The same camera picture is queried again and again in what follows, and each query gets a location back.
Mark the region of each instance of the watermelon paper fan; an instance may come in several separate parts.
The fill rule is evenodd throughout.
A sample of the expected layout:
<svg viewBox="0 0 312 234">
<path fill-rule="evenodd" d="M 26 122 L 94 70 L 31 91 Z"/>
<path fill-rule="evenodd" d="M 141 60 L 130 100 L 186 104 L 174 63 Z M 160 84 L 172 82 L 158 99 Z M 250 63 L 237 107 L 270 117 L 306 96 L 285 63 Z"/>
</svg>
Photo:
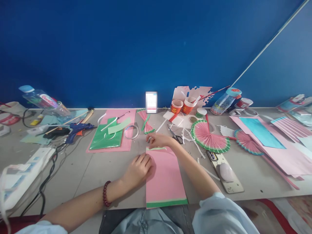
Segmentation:
<svg viewBox="0 0 312 234">
<path fill-rule="evenodd" d="M 244 133 L 243 130 L 237 129 L 234 132 L 234 137 L 237 139 L 236 142 L 249 153 L 254 155 L 264 154 L 259 150 L 258 144 L 248 134 Z"/>
<path fill-rule="evenodd" d="M 230 140 L 224 136 L 209 132 L 208 122 L 198 120 L 191 128 L 192 137 L 204 149 L 215 153 L 225 153 L 230 149 Z"/>
</svg>

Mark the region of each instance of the light blue sleeve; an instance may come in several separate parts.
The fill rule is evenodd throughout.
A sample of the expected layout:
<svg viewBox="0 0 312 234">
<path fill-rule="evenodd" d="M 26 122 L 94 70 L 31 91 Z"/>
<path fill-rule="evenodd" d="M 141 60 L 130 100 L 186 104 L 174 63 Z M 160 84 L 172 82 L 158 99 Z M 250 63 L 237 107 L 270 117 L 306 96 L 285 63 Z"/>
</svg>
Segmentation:
<svg viewBox="0 0 312 234">
<path fill-rule="evenodd" d="M 244 233 L 259 234 L 246 213 L 222 193 L 200 201 L 201 206 L 193 219 L 195 234 L 198 233 Z"/>
<path fill-rule="evenodd" d="M 16 234 L 67 234 L 67 231 L 60 225 L 53 225 L 49 221 L 40 221 L 34 225 L 27 226 Z"/>
</svg>

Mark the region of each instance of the smartphone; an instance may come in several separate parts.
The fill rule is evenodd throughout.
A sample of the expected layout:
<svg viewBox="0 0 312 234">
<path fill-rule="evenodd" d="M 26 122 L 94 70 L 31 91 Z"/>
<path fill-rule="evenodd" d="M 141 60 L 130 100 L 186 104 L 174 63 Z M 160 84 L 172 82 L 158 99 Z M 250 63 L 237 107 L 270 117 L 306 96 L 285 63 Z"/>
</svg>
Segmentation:
<svg viewBox="0 0 312 234">
<path fill-rule="evenodd" d="M 157 92 L 145 92 L 146 113 L 157 113 Z"/>
</svg>

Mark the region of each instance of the hand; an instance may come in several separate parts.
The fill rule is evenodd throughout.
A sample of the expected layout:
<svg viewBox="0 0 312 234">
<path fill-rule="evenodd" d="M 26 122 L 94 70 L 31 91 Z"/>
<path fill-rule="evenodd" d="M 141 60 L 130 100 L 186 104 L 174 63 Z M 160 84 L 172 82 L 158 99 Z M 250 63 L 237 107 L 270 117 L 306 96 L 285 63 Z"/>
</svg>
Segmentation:
<svg viewBox="0 0 312 234">
<path fill-rule="evenodd" d="M 149 149 L 165 146 L 171 147 L 173 144 L 177 144 L 177 141 L 174 140 L 172 137 L 160 133 L 149 133 L 146 136 L 146 142 L 148 142 L 150 137 L 152 138 L 150 140 Z"/>
<path fill-rule="evenodd" d="M 151 175 L 151 165 L 152 158 L 149 154 L 143 153 L 133 159 L 121 178 L 129 191 L 140 185 Z"/>
</svg>

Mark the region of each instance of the scissors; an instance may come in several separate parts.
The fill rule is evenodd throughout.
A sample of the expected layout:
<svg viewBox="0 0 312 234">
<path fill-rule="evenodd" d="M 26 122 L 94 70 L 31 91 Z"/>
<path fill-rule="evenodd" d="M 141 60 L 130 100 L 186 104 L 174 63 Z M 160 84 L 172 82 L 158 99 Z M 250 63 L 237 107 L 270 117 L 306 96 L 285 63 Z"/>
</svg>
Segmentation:
<svg viewBox="0 0 312 234">
<path fill-rule="evenodd" d="M 179 142 L 179 144 L 183 144 L 183 139 L 182 139 L 182 137 L 180 137 L 180 136 L 177 136 L 173 131 L 172 131 L 172 129 L 170 128 L 170 126 L 169 126 L 169 124 L 167 125 L 168 126 L 168 128 L 169 128 L 169 130 L 170 130 L 170 132 L 172 133 L 172 135 L 173 135 L 173 139 L 175 139 L 177 142 Z"/>
</svg>

